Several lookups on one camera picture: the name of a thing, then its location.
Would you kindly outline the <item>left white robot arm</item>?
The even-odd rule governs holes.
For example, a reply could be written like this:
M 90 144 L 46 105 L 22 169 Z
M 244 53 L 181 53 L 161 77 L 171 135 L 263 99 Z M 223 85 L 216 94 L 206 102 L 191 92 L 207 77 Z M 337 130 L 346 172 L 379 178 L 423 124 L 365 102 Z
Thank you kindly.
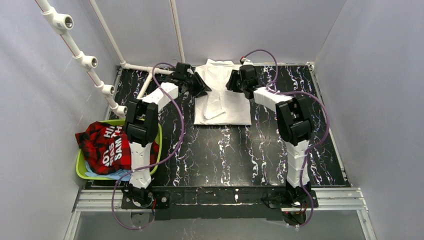
M 195 68 L 190 64 L 178 62 L 157 88 L 141 99 L 128 103 L 126 119 L 123 125 L 131 153 L 131 174 L 126 196 L 142 207 L 151 207 L 155 202 L 151 184 L 150 162 L 151 148 L 159 128 L 159 111 L 167 104 L 176 105 L 176 98 L 188 92 L 193 97 L 202 97 L 211 89 L 205 84 Z

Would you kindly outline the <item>red black plaid cloth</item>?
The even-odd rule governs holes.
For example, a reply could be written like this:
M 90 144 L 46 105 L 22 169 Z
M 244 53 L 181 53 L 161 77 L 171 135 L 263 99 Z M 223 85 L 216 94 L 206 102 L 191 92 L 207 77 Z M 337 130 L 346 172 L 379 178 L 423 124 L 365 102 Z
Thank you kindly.
M 136 168 L 134 147 L 121 124 L 96 121 L 75 138 L 91 170 L 99 175 Z

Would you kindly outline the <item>blue cloth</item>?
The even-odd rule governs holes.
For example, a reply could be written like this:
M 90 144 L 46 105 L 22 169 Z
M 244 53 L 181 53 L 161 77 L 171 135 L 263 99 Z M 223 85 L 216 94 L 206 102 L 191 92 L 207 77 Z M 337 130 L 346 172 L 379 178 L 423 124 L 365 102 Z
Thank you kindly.
M 108 173 L 108 174 L 97 174 L 97 173 L 95 173 L 91 170 L 90 165 L 87 161 L 85 161 L 84 164 L 85 164 L 85 167 L 86 167 L 86 172 L 84 173 L 84 175 L 86 177 L 88 177 L 88 180 L 115 180 L 115 181 L 117 181 L 123 175 L 130 172 L 130 170 L 119 169 L 115 172 Z

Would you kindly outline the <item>green plastic basket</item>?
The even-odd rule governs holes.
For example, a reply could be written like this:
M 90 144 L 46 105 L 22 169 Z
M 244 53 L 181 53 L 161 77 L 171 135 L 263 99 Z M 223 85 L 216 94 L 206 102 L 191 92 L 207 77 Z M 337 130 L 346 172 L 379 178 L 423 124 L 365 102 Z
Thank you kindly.
M 158 163 L 161 160 L 161 153 L 162 153 L 162 145 L 163 145 L 163 131 L 162 126 L 159 123 L 158 124 L 158 133 L 153 141 L 151 150 L 150 150 L 150 156 L 155 156 L 156 159 L 153 160 L 150 158 L 150 163 Z M 84 180 L 105 180 L 105 181 L 112 181 L 112 180 L 118 180 L 121 176 L 124 175 L 124 170 L 119 170 L 112 174 L 106 174 L 106 175 L 99 175 L 94 172 L 89 167 L 89 164 L 83 157 L 82 150 L 78 151 L 78 154 L 76 156 L 76 166 L 75 166 L 76 174 Z

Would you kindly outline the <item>white cloth sheet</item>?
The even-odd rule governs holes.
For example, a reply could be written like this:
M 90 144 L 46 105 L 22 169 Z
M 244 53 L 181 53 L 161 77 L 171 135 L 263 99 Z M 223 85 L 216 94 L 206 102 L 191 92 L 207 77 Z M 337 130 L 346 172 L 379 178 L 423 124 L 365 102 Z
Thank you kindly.
M 250 101 L 243 93 L 229 91 L 226 88 L 232 71 L 239 70 L 240 66 L 230 60 L 215 61 L 209 58 L 205 64 L 195 68 L 195 72 L 211 89 L 206 95 L 195 98 L 195 125 L 252 124 Z

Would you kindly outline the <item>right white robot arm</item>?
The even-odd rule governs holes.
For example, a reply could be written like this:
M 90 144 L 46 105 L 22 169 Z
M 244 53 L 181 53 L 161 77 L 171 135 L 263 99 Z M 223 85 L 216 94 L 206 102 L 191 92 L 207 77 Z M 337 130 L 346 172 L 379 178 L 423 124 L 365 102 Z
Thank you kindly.
M 241 66 L 233 70 L 226 84 L 227 90 L 243 93 L 248 100 L 254 100 L 276 115 L 278 133 L 286 144 L 287 177 L 285 189 L 268 192 L 261 201 L 269 208 L 308 205 L 311 190 L 307 171 L 307 149 L 312 136 L 311 114 L 306 99 L 272 93 L 259 83 L 253 63 L 242 57 Z

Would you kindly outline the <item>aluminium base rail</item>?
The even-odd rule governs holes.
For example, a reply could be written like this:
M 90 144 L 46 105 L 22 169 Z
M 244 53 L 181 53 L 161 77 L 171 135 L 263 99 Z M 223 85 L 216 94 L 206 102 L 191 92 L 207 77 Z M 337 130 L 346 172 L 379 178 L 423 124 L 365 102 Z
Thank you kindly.
M 318 211 L 356 211 L 365 239 L 375 240 L 371 220 L 368 215 L 368 206 L 364 195 L 359 187 L 324 187 L 314 188 L 318 202 Z M 109 213 L 115 210 L 119 212 L 145 213 L 148 209 L 122 208 L 123 194 L 113 193 L 111 189 L 83 189 L 75 200 L 74 210 L 71 214 L 67 230 L 64 235 L 65 240 L 74 240 L 78 223 L 82 212 L 102 212 Z

